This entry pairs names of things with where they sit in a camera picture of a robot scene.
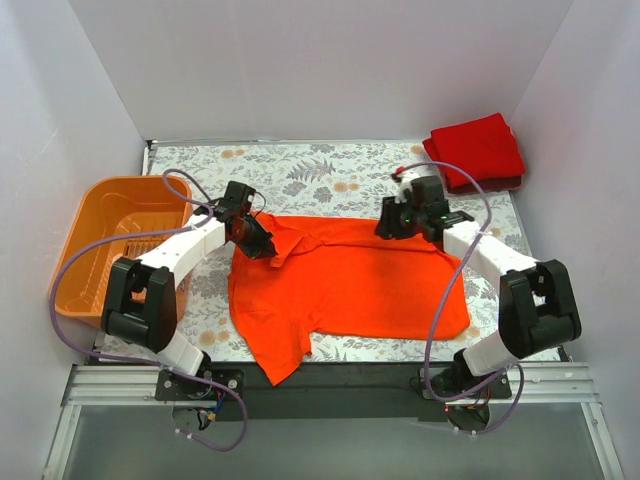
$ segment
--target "aluminum frame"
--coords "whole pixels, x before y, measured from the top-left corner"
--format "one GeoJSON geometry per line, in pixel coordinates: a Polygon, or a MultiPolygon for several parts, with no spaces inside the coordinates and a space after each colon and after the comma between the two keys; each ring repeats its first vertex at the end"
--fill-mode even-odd
{"type": "MultiPolygon", "coordinates": [[[[598,392],[586,363],[524,362],[525,387],[521,403],[578,403],[605,479],[624,478],[609,430],[602,415],[598,392]]],[[[194,402],[158,402],[155,390],[160,370],[152,366],[74,366],[62,401],[60,419],[44,480],[62,479],[83,406],[193,406],[194,402]]],[[[512,389],[520,381],[517,371],[508,373],[512,389]]],[[[492,400],[509,403],[510,399],[492,400]]]]}

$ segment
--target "floral tablecloth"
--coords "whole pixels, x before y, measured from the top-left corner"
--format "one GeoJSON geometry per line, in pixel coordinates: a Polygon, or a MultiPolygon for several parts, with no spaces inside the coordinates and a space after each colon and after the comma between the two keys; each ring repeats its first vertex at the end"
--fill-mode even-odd
{"type": "MultiPolygon", "coordinates": [[[[399,165],[427,160],[421,145],[413,143],[256,143],[219,146],[162,146],[150,161],[147,174],[171,167],[196,177],[212,198],[221,196],[231,179],[245,182],[267,199],[264,210],[277,215],[314,215],[377,218],[383,196],[395,194],[389,174],[399,165]]],[[[199,192],[194,196],[202,200],[199,192]]],[[[511,197],[489,194],[493,211],[491,232],[507,245],[529,254],[511,197]]],[[[477,195],[450,196],[452,210],[462,209],[478,221],[486,217],[477,195]]],[[[187,311],[179,329],[216,361],[252,361],[244,339],[229,316],[227,275],[233,245],[211,254],[193,270],[187,311]]],[[[457,338],[434,343],[432,358],[452,355],[497,328],[495,289],[473,270],[464,271],[471,326],[457,338]]],[[[312,334],[308,361],[418,361],[424,341],[312,334]]],[[[147,357],[143,349],[106,336],[103,352],[147,357]]],[[[555,350],[537,360],[559,360],[555,350]]]]}

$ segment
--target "black bracket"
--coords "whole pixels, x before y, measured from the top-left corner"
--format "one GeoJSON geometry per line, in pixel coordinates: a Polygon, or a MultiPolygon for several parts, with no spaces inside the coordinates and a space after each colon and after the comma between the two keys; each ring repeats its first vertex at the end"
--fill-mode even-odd
{"type": "Polygon", "coordinates": [[[411,189],[406,189],[404,195],[407,201],[403,203],[397,203],[395,197],[382,199],[382,213],[375,230],[379,237],[401,240],[422,234],[428,242],[439,242],[445,229],[473,221],[468,213],[449,210],[442,181],[437,176],[412,180],[411,189]]]}
{"type": "Polygon", "coordinates": [[[569,273],[557,260],[503,275],[499,305],[500,337],[518,358],[570,342],[582,333],[569,273]],[[544,303],[536,305],[532,293],[544,297],[544,303]]]}
{"type": "MultiPolygon", "coordinates": [[[[411,380],[417,380],[419,365],[417,362],[303,362],[276,387],[254,362],[225,362],[224,367],[231,375],[236,369],[243,373],[242,382],[235,377],[242,389],[236,391],[242,394],[251,419],[418,418],[419,421],[445,422],[443,406],[426,401],[412,386],[411,380]]],[[[224,380],[234,377],[216,377],[217,372],[225,371],[220,366],[220,363],[215,368],[211,366],[213,380],[222,380],[221,383],[228,386],[224,380]]],[[[188,385],[170,372],[161,372],[155,398],[167,402],[188,401],[192,405],[215,401],[215,392],[210,402],[194,401],[191,397],[203,393],[203,388],[186,383],[188,385]]],[[[228,405],[229,399],[227,396],[216,422],[242,419],[237,402],[228,405]]]]}
{"type": "MultiPolygon", "coordinates": [[[[241,369],[207,367],[203,370],[202,377],[225,385],[242,396],[244,371],[241,369]]],[[[210,389],[203,383],[186,380],[168,370],[162,370],[158,374],[155,399],[161,402],[203,402],[216,400],[217,394],[215,389],[210,389]]]]}
{"type": "MultiPolygon", "coordinates": [[[[213,215],[225,224],[226,239],[235,243],[242,253],[252,259],[275,257],[277,252],[271,238],[260,222],[251,215],[251,205],[256,190],[244,183],[230,181],[224,197],[209,203],[213,215]]],[[[198,207],[194,215],[205,215],[204,207],[198,207]]]]}
{"type": "Polygon", "coordinates": [[[101,328],[109,335],[148,348],[163,350],[178,322],[173,273],[121,257],[111,266],[101,328]],[[133,299],[145,292],[144,302],[133,299]]]}
{"type": "MultiPolygon", "coordinates": [[[[465,390],[475,387],[488,377],[488,375],[483,377],[474,377],[471,374],[461,373],[458,366],[460,365],[459,361],[462,359],[462,351],[463,350],[454,355],[454,361],[448,368],[441,369],[439,372],[437,369],[429,369],[429,372],[437,372],[429,379],[429,381],[431,382],[433,390],[441,397],[452,397],[454,395],[458,395],[465,390]]],[[[424,369],[420,369],[419,375],[422,385],[422,394],[425,398],[430,398],[429,391],[424,386],[424,369]]],[[[488,387],[491,389],[491,398],[511,398],[511,387],[506,374],[500,375],[491,382],[488,387]]],[[[470,395],[469,398],[477,398],[486,391],[487,388],[485,387],[473,395],[470,395]]]]}

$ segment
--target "cable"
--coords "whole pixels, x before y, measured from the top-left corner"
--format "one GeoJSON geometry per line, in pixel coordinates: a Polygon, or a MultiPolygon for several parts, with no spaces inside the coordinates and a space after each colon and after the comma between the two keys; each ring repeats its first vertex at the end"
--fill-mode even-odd
{"type": "Polygon", "coordinates": [[[220,409],[222,408],[222,404],[224,403],[224,399],[225,398],[226,398],[226,395],[223,393],[222,397],[220,397],[220,400],[218,400],[218,403],[214,407],[213,413],[217,414],[220,411],[220,409]]]}
{"type": "MultiPolygon", "coordinates": [[[[488,389],[489,389],[489,387],[487,387],[487,398],[486,398],[486,401],[482,405],[480,405],[480,408],[486,407],[487,404],[489,403],[489,390],[488,389]]],[[[482,392],[478,392],[478,398],[476,398],[475,402],[473,402],[471,405],[467,405],[467,410],[475,410],[475,408],[480,403],[480,400],[482,400],[482,392]]]]}
{"type": "Polygon", "coordinates": [[[487,405],[489,405],[489,400],[491,400],[491,387],[487,387],[487,398],[485,399],[484,403],[482,405],[480,405],[480,408],[482,407],[486,407],[487,405]]]}
{"type": "Polygon", "coordinates": [[[258,211],[258,213],[256,213],[253,218],[257,218],[258,215],[260,215],[262,213],[262,211],[264,210],[264,207],[267,206],[267,199],[264,197],[264,195],[262,195],[260,192],[258,192],[256,190],[256,195],[260,195],[260,197],[262,198],[262,207],[260,208],[260,210],[258,211]]]}
{"type": "MultiPolygon", "coordinates": [[[[207,202],[209,202],[209,203],[211,203],[211,202],[212,202],[211,197],[209,196],[209,194],[204,190],[204,188],[202,188],[202,185],[200,185],[200,183],[198,183],[198,181],[197,181],[195,178],[193,178],[193,177],[191,176],[191,174],[189,174],[189,173],[185,172],[184,170],[179,170],[179,169],[177,169],[177,168],[170,168],[169,170],[172,170],[172,171],[173,171],[173,173],[178,173],[178,174],[182,175],[183,177],[187,177],[187,178],[189,179],[189,181],[190,181],[191,183],[193,183],[193,185],[194,185],[198,190],[200,190],[200,193],[202,193],[202,195],[204,195],[204,198],[206,198],[206,199],[207,199],[207,202]]],[[[169,170],[165,170],[165,171],[164,171],[164,173],[162,174],[163,180],[164,180],[164,176],[165,176],[165,174],[166,174],[169,170]]],[[[171,190],[171,193],[173,193],[173,194],[175,194],[175,193],[176,193],[176,191],[175,191],[173,188],[169,188],[169,190],[171,190]]],[[[194,201],[187,200],[187,201],[188,201],[189,203],[194,204],[194,205],[199,205],[199,203],[198,203],[196,200],[194,200],[194,201]]]]}
{"type": "MultiPolygon", "coordinates": [[[[482,198],[482,201],[484,202],[485,208],[487,209],[487,219],[481,225],[480,229],[478,230],[478,233],[477,233],[476,237],[473,239],[473,242],[471,242],[471,245],[469,245],[469,248],[467,249],[467,252],[464,254],[464,257],[462,257],[462,260],[460,261],[460,264],[458,265],[458,268],[456,268],[456,271],[453,273],[453,276],[451,277],[451,280],[449,281],[449,284],[447,285],[447,288],[445,289],[444,294],[442,295],[442,298],[440,299],[440,303],[438,305],[438,309],[436,310],[436,313],[433,316],[433,321],[431,323],[431,328],[429,330],[429,335],[427,336],[427,344],[425,346],[425,351],[424,351],[424,378],[425,379],[429,379],[430,378],[430,376],[429,376],[429,368],[430,368],[430,366],[429,366],[429,357],[431,356],[431,348],[433,346],[433,338],[435,336],[435,332],[436,332],[436,328],[438,326],[438,323],[440,322],[440,317],[442,315],[442,311],[444,310],[444,306],[446,305],[447,300],[449,299],[449,295],[451,294],[451,290],[453,289],[453,286],[458,281],[458,278],[460,277],[460,275],[462,275],[462,270],[467,265],[467,262],[469,261],[469,258],[471,257],[471,254],[473,253],[475,248],[478,246],[478,243],[480,243],[480,241],[482,240],[482,237],[483,237],[484,233],[486,232],[487,228],[489,228],[489,225],[491,224],[491,220],[493,219],[493,214],[491,212],[491,205],[489,204],[489,199],[487,198],[487,194],[482,189],[482,187],[478,184],[478,182],[476,182],[476,180],[471,175],[469,175],[463,169],[461,169],[459,167],[456,167],[455,165],[451,165],[450,163],[446,163],[446,162],[438,162],[438,161],[418,162],[418,163],[413,163],[413,164],[411,164],[411,165],[409,165],[407,167],[403,167],[402,168],[402,172],[405,172],[407,170],[411,170],[413,168],[417,168],[417,167],[420,167],[420,166],[423,166],[423,165],[424,166],[438,165],[438,166],[442,166],[442,167],[454,170],[454,171],[460,173],[461,175],[463,175],[467,180],[469,180],[469,182],[478,191],[478,193],[480,194],[480,197],[482,198]]],[[[484,433],[489,433],[489,432],[495,430],[497,427],[502,425],[509,418],[509,416],[513,413],[513,410],[515,409],[515,407],[518,404],[518,401],[520,400],[520,395],[522,394],[522,389],[524,388],[524,370],[522,370],[522,367],[518,363],[516,363],[516,367],[520,370],[520,387],[518,389],[518,394],[515,396],[515,398],[513,400],[513,404],[511,405],[509,410],[507,410],[507,412],[504,414],[504,416],[498,422],[496,422],[491,427],[486,428],[484,430],[481,430],[480,432],[477,432],[477,433],[484,434],[484,433]]],[[[433,398],[435,398],[436,400],[438,400],[440,402],[453,402],[455,400],[461,400],[463,398],[467,398],[470,395],[472,395],[472,394],[484,389],[486,386],[490,385],[498,377],[503,375],[506,370],[507,369],[500,369],[500,370],[492,373],[491,375],[489,375],[486,379],[484,379],[482,382],[478,383],[474,387],[470,388],[469,390],[465,390],[465,391],[463,391],[463,392],[461,392],[461,393],[459,393],[457,395],[453,395],[451,397],[442,397],[442,396],[438,395],[433,390],[433,387],[431,386],[431,382],[428,381],[428,380],[425,381],[425,385],[427,387],[427,390],[429,391],[429,394],[433,398]]]]}
{"type": "Polygon", "coordinates": [[[198,430],[202,431],[207,428],[208,425],[202,423],[202,417],[200,417],[200,410],[198,409],[196,409],[196,416],[198,417],[198,430]]]}
{"type": "Polygon", "coordinates": [[[205,398],[206,396],[208,396],[211,393],[211,390],[213,389],[213,387],[211,385],[209,385],[209,388],[202,393],[201,395],[192,395],[191,393],[187,394],[187,397],[189,397],[191,400],[202,400],[203,398],[205,398]]]}
{"type": "Polygon", "coordinates": [[[162,174],[162,181],[164,183],[164,185],[167,187],[167,189],[173,193],[175,196],[177,196],[178,198],[180,198],[181,200],[184,200],[185,202],[189,202],[193,205],[197,205],[199,207],[203,207],[206,209],[207,211],[207,217],[196,223],[195,225],[190,225],[187,227],[181,227],[181,228],[172,228],[169,230],[161,230],[161,231],[155,231],[155,232],[138,232],[138,233],[127,233],[124,235],[115,235],[113,237],[108,237],[108,238],[103,238],[101,240],[98,240],[96,242],[93,242],[89,245],[87,245],[86,247],[83,247],[82,249],[80,249],[78,252],[74,253],[69,260],[67,260],[67,262],[60,268],[60,271],[58,272],[58,275],[56,275],[56,278],[53,280],[53,284],[51,286],[51,295],[49,296],[49,316],[51,318],[51,326],[53,327],[53,330],[55,331],[56,335],[58,336],[58,338],[65,344],[67,345],[69,348],[75,350],[78,353],[81,353],[83,355],[87,355],[89,357],[93,357],[93,358],[102,358],[105,360],[115,360],[115,361],[119,361],[119,362],[136,362],[136,363],[142,363],[144,365],[153,365],[153,366],[157,366],[160,368],[167,368],[169,369],[174,375],[178,375],[179,377],[182,377],[184,379],[193,381],[193,382],[198,382],[204,385],[207,385],[209,387],[213,387],[216,388],[218,390],[222,390],[223,392],[225,392],[226,394],[231,395],[234,400],[236,400],[238,402],[238,404],[240,405],[240,409],[242,410],[242,429],[240,431],[240,434],[238,435],[238,438],[236,438],[236,440],[234,440],[230,445],[227,446],[220,446],[217,445],[209,440],[207,440],[204,437],[201,437],[197,434],[194,434],[188,430],[185,430],[183,428],[176,428],[176,432],[180,432],[183,433],[187,436],[187,438],[192,438],[194,440],[196,440],[197,442],[200,442],[204,445],[206,445],[207,447],[219,451],[219,452],[228,452],[230,450],[233,450],[235,447],[237,447],[240,442],[242,441],[242,439],[245,436],[245,433],[247,431],[247,424],[249,421],[249,416],[247,414],[247,407],[244,404],[244,402],[242,401],[242,398],[240,397],[240,395],[238,395],[236,392],[234,392],[232,389],[230,389],[229,387],[227,387],[226,385],[222,385],[220,383],[217,382],[213,382],[211,380],[205,380],[204,378],[200,378],[200,377],[195,377],[192,375],[188,375],[186,373],[180,372],[178,370],[174,370],[171,367],[167,367],[166,365],[163,365],[162,363],[155,361],[155,360],[147,360],[144,358],[132,358],[132,357],[124,357],[122,355],[111,355],[111,354],[106,354],[106,353],[101,353],[101,352],[94,352],[93,350],[88,350],[86,348],[81,347],[80,345],[78,345],[77,343],[73,342],[72,340],[70,340],[62,331],[62,328],[60,327],[60,322],[58,321],[58,316],[56,314],[56,295],[58,293],[58,289],[60,288],[60,282],[62,281],[62,277],[64,276],[64,274],[69,270],[69,268],[71,267],[71,265],[73,265],[73,263],[78,260],[78,258],[80,258],[82,255],[84,255],[85,253],[87,253],[88,251],[100,247],[102,245],[106,245],[108,243],[114,242],[114,241],[118,241],[118,240],[130,240],[133,238],[141,238],[141,237],[150,237],[150,236],[161,236],[161,235],[174,235],[174,234],[178,234],[178,233],[183,233],[183,232],[188,232],[191,231],[195,228],[200,228],[203,225],[205,225],[207,222],[209,222],[212,218],[213,218],[213,208],[208,205],[207,203],[204,202],[200,202],[198,200],[194,200],[193,198],[189,198],[185,195],[183,195],[182,193],[180,193],[179,191],[177,191],[175,188],[173,188],[171,186],[171,184],[169,183],[169,175],[171,173],[176,173],[178,175],[183,175],[186,178],[188,178],[197,188],[198,190],[200,190],[201,192],[203,192],[203,194],[208,197],[208,195],[206,195],[206,193],[204,193],[204,189],[202,188],[202,186],[200,186],[200,184],[197,182],[197,180],[195,180],[191,175],[189,175],[188,173],[179,170],[177,168],[170,168],[168,170],[165,170],[165,172],[162,174]]]}

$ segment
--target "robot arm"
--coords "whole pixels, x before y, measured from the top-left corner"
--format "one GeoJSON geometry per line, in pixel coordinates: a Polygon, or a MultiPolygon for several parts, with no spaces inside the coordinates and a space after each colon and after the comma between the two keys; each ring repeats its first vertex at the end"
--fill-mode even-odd
{"type": "MultiPolygon", "coordinates": [[[[199,228],[173,235],[136,260],[120,258],[111,267],[102,330],[129,343],[148,348],[169,367],[195,375],[210,359],[176,330],[175,290],[198,262],[233,241],[250,258],[276,254],[266,232],[251,215],[255,190],[229,182],[223,198],[211,202],[214,218],[199,228]],[[144,301],[134,293],[145,292],[144,301]]],[[[198,208],[187,222],[196,225],[207,216],[198,208]]]]}
{"type": "MultiPolygon", "coordinates": [[[[462,259],[480,226],[465,212],[449,210],[438,177],[411,173],[393,176],[399,192],[383,200],[376,234],[387,239],[422,234],[462,259]]],[[[470,388],[488,374],[580,336],[580,318],[562,263],[540,262],[485,235],[467,265],[499,292],[498,331],[455,354],[454,390],[470,388]]]]}

